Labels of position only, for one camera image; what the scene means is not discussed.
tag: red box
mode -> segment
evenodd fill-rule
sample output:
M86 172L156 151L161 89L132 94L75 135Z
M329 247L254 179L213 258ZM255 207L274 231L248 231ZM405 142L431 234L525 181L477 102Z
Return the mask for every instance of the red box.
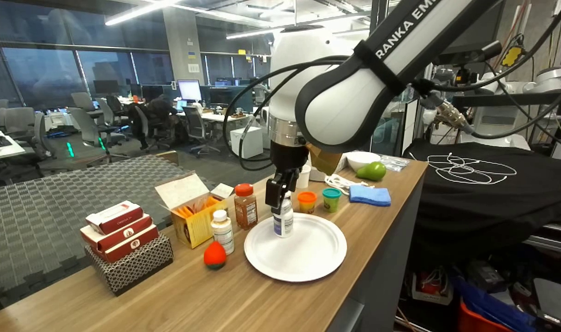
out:
M148 229L137 233L135 236L128 238L126 242L121 242L119 245L108 249L108 251L97 251L97 255L106 262L117 262L130 253L137 251L145 244L156 240L159 236L159 231L156 225L150 225Z
M99 233L110 234L124 225L143 218L143 209L132 201L123 201L115 207L110 207L99 214L91 214L86 218Z
M134 223L128 223L123 229L117 229L111 234L100 234L93 225L86 225L80 229L82 238L97 251L108 251L121 242L135 236L137 233L148 229L152 225L150 214L145 214L141 220L135 220Z

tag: white plate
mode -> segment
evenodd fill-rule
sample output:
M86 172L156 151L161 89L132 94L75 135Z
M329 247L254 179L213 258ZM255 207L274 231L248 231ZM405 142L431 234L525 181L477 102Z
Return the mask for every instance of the white plate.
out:
M296 214L294 233L279 236L274 218L248 233L244 251L263 275L287 282L309 282L331 275L348 257L344 233L329 220Z

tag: white bottle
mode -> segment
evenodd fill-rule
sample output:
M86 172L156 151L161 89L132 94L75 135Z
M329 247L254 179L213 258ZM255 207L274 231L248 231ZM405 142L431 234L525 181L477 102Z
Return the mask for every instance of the white bottle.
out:
M279 236L287 236L294 231L294 203L292 192L285 194L281 214L274 214L274 227Z
M228 255L231 255L237 247L235 247L233 225L228 216L228 210L213 212L211 229L213 229L213 238L226 247Z
M298 185L296 188L309 188L311 186L311 174L313 174L313 159L309 157L307 162L303 164L300 177L298 177Z

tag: jar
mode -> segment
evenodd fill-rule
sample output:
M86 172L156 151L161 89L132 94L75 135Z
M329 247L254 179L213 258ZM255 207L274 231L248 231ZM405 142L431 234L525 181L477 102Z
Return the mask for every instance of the jar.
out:
M250 183L237 185L235 209L237 209L237 223L243 229L252 229L259 223L259 207L254 192L255 190Z
M213 212L213 238L226 247L226 253L231 255L235 251L235 238L233 238L233 225L228 216L228 210L215 210Z

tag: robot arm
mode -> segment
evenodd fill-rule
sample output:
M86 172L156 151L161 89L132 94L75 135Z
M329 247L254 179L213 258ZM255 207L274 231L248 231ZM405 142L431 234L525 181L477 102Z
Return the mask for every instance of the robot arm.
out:
M270 105L278 175L268 183L266 203L274 212L279 210L285 192L296 188L309 157L305 142L327 151L364 146L407 83L497 2L401 2L346 63L296 76ZM274 70L303 63L303 55L318 59L340 54L337 50L320 31L287 31L274 52Z

